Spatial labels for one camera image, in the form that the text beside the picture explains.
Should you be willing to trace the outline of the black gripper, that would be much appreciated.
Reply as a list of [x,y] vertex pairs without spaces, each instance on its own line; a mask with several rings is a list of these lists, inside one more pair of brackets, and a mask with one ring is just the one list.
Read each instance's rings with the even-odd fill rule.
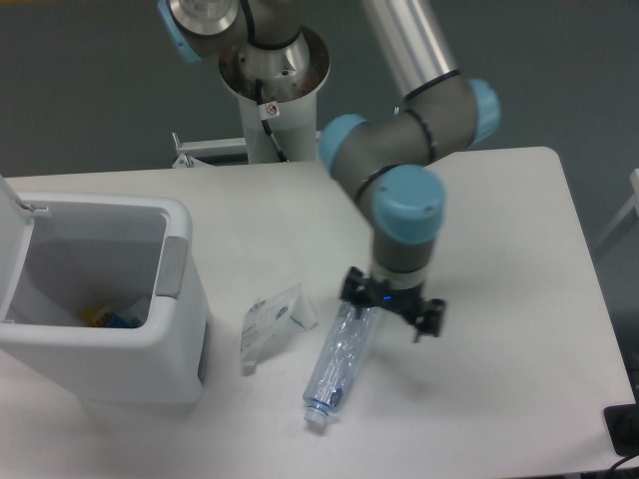
[[367,277],[352,266],[344,278],[340,299],[350,304],[356,319],[374,306],[402,316],[414,328],[413,342],[419,343],[423,336],[440,337],[444,320],[444,300],[423,301],[423,285],[422,281],[409,288],[392,287],[388,280]]

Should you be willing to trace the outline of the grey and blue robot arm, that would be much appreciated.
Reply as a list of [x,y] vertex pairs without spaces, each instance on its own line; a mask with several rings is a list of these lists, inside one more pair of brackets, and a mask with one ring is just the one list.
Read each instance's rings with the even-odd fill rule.
[[444,191],[427,167],[495,132],[500,104],[457,68],[426,1],[366,1],[363,13],[403,99],[375,124],[343,115],[317,125],[329,72],[320,36],[297,1],[162,1],[168,33],[187,62],[217,57],[236,96],[253,164],[320,160],[370,224],[370,268],[352,268],[341,298],[401,316],[417,336],[439,336],[445,304],[426,299],[425,272],[443,221]]

